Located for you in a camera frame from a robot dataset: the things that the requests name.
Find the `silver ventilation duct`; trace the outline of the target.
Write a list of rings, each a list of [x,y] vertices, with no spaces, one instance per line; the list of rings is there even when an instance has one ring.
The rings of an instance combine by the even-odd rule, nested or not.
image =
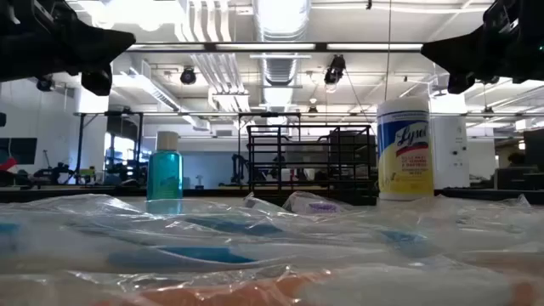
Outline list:
[[[311,0],[252,0],[258,40],[294,43],[305,39]],[[270,86],[290,86],[298,68],[294,58],[262,60],[263,78]]]

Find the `black metal table frame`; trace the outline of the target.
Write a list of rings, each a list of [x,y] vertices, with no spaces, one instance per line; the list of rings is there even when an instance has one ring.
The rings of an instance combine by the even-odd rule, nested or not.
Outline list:
[[[377,192],[369,190],[307,190],[307,192],[353,203],[355,196],[377,197]],[[185,190],[185,197],[245,197],[249,190],[240,188],[222,188],[216,190]],[[76,188],[41,188],[36,190],[21,190],[20,188],[0,188],[0,203],[29,202],[58,196],[79,196],[84,194],[99,194],[114,197],[145,197],[146,191],[134,187],[83,187]],[[503,201],[524,196],[532,206],[544,207],[544,190],[475,190],[475,189],[444,189],[436,190],[436,196],[461,198],[481,201]]]

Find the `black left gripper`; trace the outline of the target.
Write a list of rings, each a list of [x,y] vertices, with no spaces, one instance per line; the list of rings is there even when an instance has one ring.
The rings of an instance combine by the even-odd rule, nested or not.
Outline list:
[[[109,62],[136,42],[126,31],[85,24],[65,0],[0,0],[0,82],[79,75],[88,91],[107,96]]]

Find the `dark wall monitor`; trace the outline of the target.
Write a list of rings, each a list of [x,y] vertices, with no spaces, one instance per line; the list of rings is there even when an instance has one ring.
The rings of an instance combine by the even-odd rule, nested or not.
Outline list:
[[[36,153],[36,138],[0,138],[0,163],[13,157],[20,165],[31,165]]]

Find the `long linear light bar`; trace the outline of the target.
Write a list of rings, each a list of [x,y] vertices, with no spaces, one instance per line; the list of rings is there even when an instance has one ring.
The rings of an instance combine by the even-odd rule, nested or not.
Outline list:
[[[128,53],[403,53],[418,54],[421,43],[402,42],[147,42]]]

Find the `blue toothbrush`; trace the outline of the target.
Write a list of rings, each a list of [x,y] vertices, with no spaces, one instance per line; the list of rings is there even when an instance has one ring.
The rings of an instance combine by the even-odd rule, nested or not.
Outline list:
[[[101,228],[95,224],[0,222],[0,269],[67,269],[102,273],[219,271],[275,264],[404,263],[376,243],[342,246],[254,241],[197,245],[161,236]]]
[[[206,245],[215,234],[186,224],[184,214],[259,211],[200,199],[130,203],[109,195],[71,195],[0,205],[0,251],[100,240],[147,247]]]
[[[184,214],[182,220],[215,234],[207,246],[226,247],[252,261],[279,258],[409,258],[433,250],[428,238],[365,213],[302,215],[287,212]]]

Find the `black background rig frame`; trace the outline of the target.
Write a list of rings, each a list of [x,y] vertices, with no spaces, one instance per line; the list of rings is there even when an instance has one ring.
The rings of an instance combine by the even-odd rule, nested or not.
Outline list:
[[[75,112],[74,116],[79,117],[79,127],[78,127],[78,142],[77,142],[77,155],[76,155],[76,169],[74,171],[73,178],[76,180],[76,185],[81,183],[82,172],[82,149],[83,149],[83,139],[84,139],[84,128],[94,121],[99,116],[105,117],[119,117],[123,118],[125,116],[136,116],[138,120],[137,127],[137,139],[135,142],[136,151],[133,153],[133,163],[135,164],[134,170],[136,171],[136,179],[139,179],[140,176],[140,157],[141,157],[141,144],[143,138],[143,127],[144,127],[144,113],[141,111],[131,111],[131,110],[108,110],[104,112]]]

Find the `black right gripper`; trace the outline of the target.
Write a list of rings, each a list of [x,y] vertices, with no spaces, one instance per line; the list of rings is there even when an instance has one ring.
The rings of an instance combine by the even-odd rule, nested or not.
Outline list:
[[[426,51],[454,48],[452,54]],[[448,91],[508,77],[544,82],[544,0],[495,0],[483,24],[458,37],[425,42],[421,54],[450,73]]]

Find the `dark desk monitor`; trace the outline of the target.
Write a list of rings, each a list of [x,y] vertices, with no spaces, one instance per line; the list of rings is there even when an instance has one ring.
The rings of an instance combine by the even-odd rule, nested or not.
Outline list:
[[[544,171],[544,129],[524,132],[525,160]]]

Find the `teal mouthwash bottle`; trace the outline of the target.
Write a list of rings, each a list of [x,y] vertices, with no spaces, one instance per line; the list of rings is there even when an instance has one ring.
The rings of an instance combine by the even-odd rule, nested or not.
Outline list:
[[[178,152],[178,140],[175,132],[160,131],[156,135],[156,150],[148,164],[148,201],[183,197],[183,157]]]

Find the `Lysol wipes canister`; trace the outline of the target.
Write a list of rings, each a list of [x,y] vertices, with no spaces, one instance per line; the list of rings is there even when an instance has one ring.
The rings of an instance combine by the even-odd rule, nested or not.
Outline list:
[[[425,97],[404,97],[377,107],[379,198],[413,201],[434,194],[429,105]]]

